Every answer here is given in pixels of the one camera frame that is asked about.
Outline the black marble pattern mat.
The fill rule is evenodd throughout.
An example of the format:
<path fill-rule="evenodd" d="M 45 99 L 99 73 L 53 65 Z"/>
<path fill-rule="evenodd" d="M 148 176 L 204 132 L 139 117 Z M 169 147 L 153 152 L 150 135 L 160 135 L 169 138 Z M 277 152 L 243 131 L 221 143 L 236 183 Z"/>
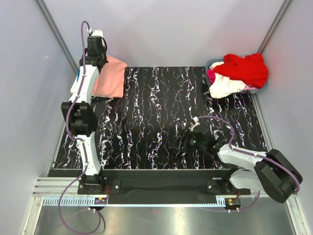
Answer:
<path fill-rule="evenodd" d="M 252 97 L 210 96 L 203 67 L 127 68 L 123 98 L 92 99 L 97 116 L 95 145 L 106 169 L 220 168 L 203 154 L 170 148 L 193 117 L 223 141 L 265 151 Z"/>

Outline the red t shirt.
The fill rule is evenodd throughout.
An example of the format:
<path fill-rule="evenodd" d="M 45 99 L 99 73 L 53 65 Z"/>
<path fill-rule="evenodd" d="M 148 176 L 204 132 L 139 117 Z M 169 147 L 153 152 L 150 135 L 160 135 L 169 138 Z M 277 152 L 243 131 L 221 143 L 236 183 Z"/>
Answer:
<path fill-rule="evenodd" d="M 246 85 L 257 89 L 264 87 L 269 74 L 260 53 L 245 57 L 227 54 L 224 56 L 224 63 L 216 66 L 213 72 L 229 77 L 231 80 L 243 81 Z"/>

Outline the folded white t shirt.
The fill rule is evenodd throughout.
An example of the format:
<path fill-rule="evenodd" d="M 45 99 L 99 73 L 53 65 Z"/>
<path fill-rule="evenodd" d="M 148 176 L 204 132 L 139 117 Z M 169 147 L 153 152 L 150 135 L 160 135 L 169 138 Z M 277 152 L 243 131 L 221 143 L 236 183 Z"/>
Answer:
<path fill-rule="evenodd" d="M 71 86 L 71 88 L 70 88 L 70 93 L 71 93 L 71 94 L 75 93 L 75 91 L 76 91 L 76 85 L 77 85 L 77 83 L 76 83 L 76 81 L 74 81 L 73 84 L 72 84 L 72 86 Z"/>

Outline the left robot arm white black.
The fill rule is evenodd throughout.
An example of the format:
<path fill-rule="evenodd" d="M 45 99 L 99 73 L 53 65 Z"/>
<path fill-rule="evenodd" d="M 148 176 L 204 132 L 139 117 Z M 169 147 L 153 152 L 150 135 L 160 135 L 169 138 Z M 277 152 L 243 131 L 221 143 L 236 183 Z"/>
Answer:
<path fill-rule="evenodd" d="M 68 102 L 61 104 L 68 137 L 77 142 L 84 164 L 83 173 L 78 177 L 80 188 L 90 189 L 96 194 L 105 190 L 106 182 L 95 147 L 98 121 L 91 108 L 91 98 L 100 71 L 108 62 L 106 52 L 107 44 L 99 31 L 88 36 L 71 97 Z"/>

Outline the grey blue laundry basket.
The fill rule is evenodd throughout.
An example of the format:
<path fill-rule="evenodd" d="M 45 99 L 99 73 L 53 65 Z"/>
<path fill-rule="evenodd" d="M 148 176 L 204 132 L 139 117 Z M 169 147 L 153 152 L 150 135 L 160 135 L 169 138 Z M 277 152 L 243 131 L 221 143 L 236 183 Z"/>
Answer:
<path fill-rule="evenodd" d="M 208 86 L 210 86 L 210 84 L 209 84 L 209 82 L 208 82 L 207 70 L 208 70 L 209 67 L 210 67 L 213 63 L 215 63 L 215 62 L 223 62 L 223 59 L 212 59 L 212 60 L 209 60 L 209 61 L 205 64 L 205 76 L 206 76 L 206 81 L 207 81 L 207 83 L 208 83 Z M 268 85 L 268 82 L 266 82 L 266 83 L 264 84 L 264 86 L 263 86 L 262 88 L 260 88 L 260 89 L 257 89 L 257 88 L 255 88 L 255 87 L 246 85 L 246 88 L 245 88 L 243 91 L 241 91 L 240 93 L 238 93 L 238 94 L 255 94 L 255 93 L 259 92 L 259 91 L 264 90 L 264 89 L 267 87 L 267 85 Z"/>

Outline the magenta garment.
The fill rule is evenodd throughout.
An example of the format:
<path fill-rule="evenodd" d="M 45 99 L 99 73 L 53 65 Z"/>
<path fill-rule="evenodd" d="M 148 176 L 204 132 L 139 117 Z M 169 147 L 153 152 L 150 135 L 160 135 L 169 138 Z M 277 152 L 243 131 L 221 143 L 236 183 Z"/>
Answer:
<path fill-rule="evenodd" d="M 212 85 L 215 82 L 216 76 L 212 69 L 207 70 L 208 82 Z"/>

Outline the folded blue t shirt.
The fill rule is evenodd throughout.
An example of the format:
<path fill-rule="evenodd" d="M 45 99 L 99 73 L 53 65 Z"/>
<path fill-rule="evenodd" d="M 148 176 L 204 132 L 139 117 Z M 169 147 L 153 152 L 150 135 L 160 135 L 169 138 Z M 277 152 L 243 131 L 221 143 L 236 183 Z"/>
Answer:
<path fill-rule="evenodd" d="M 76 82 L 78 82 L 79 77 L 80 77 L 80 69 L 78 69 L 77 74 L 76 74 L 76 78 L 75 78 Z"/>

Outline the salmon pink t shirt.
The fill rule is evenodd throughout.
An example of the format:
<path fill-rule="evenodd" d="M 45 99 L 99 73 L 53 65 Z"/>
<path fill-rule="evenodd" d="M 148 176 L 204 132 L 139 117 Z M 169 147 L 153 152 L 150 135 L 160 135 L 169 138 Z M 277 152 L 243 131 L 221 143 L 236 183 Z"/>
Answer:
<path fill-rule="evenodd" d="M 127 64 L 110 55 L 108 63 L 101 69 L 93 87 L 93 96 L 106 98 L 122 98 L 124 96 L 124 74 Z"/>

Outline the black mounting base plate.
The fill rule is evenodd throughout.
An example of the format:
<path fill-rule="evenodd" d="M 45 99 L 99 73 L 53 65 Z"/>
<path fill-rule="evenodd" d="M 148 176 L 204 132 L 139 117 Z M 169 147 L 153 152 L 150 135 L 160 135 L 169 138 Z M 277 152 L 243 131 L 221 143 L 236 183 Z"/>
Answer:
<path fill-rule="evenodd" d="M 232 169 L 105 169 L 102 174 L 110 206 L 188 204 L 216 202 L 209 192 L 210 181 L 225 179 Z"/>

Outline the aluminium rail frame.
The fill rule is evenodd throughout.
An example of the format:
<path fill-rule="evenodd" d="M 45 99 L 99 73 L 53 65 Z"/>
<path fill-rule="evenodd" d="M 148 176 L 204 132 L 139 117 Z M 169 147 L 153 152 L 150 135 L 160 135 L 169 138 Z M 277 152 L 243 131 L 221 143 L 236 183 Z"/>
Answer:
<path fill-rule="evenodd" d="M 83 192 L 79 182 L 66 178 L 39 178 L 33 196 L 43 197 L 46 206 L 102 207 L 185 207 L 224 208 L 243 198 L 255 199 L 256 192 L 242 190 L 240 195 L 213 195 L 207 191 L 126 189 L 119 180 L 110 180 L 108 189 Z"/>

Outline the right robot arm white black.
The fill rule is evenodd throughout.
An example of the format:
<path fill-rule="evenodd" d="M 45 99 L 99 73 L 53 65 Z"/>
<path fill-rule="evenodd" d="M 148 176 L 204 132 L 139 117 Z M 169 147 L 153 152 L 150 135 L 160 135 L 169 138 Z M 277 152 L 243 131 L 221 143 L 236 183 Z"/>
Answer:
<path fill-rule="evenodd" d="M 265 192 L 271 199 L 285 203 L 298 193 L 303 179 L 278 150 L 254 152 L 234 147 L 202 132 L 184 129 L 170 148 L 191 154 L 203 153 L 212 160 L 237 166 L 214 184 L 214 194 L 233 194 L 239 189 Z"/>

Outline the white crumpled t shirt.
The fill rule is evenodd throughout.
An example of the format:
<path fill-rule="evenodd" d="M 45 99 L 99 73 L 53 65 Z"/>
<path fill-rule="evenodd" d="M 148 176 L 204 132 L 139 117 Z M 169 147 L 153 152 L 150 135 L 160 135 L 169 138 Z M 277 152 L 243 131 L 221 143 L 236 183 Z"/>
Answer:
<path fill-rule="evenodd" d="M 224 62 L 215 62 L 209 69 L 214 69 L 216 66 L 222 65 Z M 209 92 L 212 98 L 223 98 L 230 94 L 240 93 L 246 88 L 246 84 L 240 80 L 232 80 L 227 76 L 215 73 L 215 82 L 209 86 Z"/>

